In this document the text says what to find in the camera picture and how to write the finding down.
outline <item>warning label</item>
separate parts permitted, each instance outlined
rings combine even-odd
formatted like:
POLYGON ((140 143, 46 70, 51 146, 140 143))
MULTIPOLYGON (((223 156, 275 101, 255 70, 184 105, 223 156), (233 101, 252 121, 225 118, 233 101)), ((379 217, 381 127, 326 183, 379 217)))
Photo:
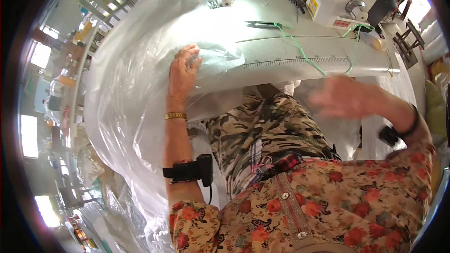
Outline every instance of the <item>warning label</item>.
POLYGON ((315 12, 317 11, 317 2, 315 0, 310 0, 308 8, 311 11, 312 17, 315 16, 315 12))
POLYGON ((348 28, 348 26, 350 25, 350 22, 335 20, 333 25, 338 26, 338 27, 348 28))

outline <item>gold wristwatch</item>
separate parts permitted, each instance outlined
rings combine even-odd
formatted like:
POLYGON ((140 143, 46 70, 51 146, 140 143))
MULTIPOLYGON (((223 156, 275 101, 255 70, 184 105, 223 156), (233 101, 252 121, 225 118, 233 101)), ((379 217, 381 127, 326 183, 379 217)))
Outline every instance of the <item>gold wristwatch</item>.
POLYGON ((184 113, 166 113, 164 119, 184 119, 188 121, 188 115, 184 113))

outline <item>black cable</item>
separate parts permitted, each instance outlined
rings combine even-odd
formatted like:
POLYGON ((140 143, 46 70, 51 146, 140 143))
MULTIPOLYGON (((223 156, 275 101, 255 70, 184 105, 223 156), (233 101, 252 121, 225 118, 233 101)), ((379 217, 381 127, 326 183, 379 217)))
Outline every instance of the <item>black cable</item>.
POLYGON ((208 202, 208 204, 211 204, 211 200, 212 200, 212 186, 209 186, 209 202, 208 202))

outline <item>woman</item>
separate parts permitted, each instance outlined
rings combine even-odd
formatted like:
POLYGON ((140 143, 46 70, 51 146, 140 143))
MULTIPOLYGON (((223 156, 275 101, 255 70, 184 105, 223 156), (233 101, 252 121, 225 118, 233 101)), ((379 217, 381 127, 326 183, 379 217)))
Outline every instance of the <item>woman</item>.
MULTIPOLYGON (((190 45, 175 56, 167 113, 184 112, 202 60, 186 61, 198 53, 190 45)), ((197 182, 166 181, 176 252, 408 252, 431 197, 434 147, 424 119, 390 159, 341 162, 294 99, 258 90, 265 98, 245 96, 205 123, 228 205, 205 204, 197 182)), ((399 133, 416 120, 410 104, 344 76, 328 79, 310 103, 326 116, 381 115, 399 133)), ((167 119, 163 166, 191 161, 191 153, 185 120, 167 119)))

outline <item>small scissors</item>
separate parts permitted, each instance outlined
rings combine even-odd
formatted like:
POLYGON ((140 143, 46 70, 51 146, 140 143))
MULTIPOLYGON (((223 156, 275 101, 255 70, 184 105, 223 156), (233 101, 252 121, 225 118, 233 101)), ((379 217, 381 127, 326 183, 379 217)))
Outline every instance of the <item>small scissors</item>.
POLYGON ((271 22, 261 22, 261 21, 245 21, 246 23, 249 23, 250 25, 246 25, 251 28, 257 28, 257 29, 278 29, 275 23, 271 22))

